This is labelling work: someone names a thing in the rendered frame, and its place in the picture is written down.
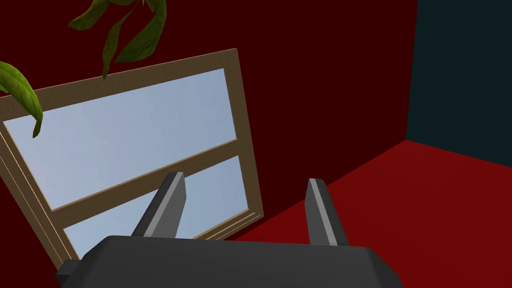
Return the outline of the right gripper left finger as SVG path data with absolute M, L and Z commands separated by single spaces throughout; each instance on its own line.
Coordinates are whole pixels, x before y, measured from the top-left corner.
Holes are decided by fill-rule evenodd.
M 184 173 L 168 173 L 131 235 L 175 238 L 186 199 Z

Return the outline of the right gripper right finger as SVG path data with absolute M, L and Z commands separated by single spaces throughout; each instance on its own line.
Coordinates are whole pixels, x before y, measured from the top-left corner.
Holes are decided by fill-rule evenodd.
M 304 207 L 311 245 L 350 245 L 328 187 L 322 179 L 308 180 Z

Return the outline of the wooden framed window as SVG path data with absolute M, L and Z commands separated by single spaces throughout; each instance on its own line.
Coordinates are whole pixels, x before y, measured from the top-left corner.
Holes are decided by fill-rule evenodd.
M 224 240 L 263 217 L 237 49 L 36 91 L 34 121 L 0 97 L 0 177 L 59 268 L 128 235 L 168 173 L 182 173 L 180 238 Z

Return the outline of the green leafy plant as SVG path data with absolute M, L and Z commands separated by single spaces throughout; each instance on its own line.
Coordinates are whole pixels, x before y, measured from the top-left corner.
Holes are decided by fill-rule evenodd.
M 121 50 L 150 21 L 147 6 L 110 4 L 89 29 L 69 22 L 93 0 L 0 0 L 0 61 L 13 65 L 31 87 L 42 89 L 99 77 L 109 29 L 120 19 Z

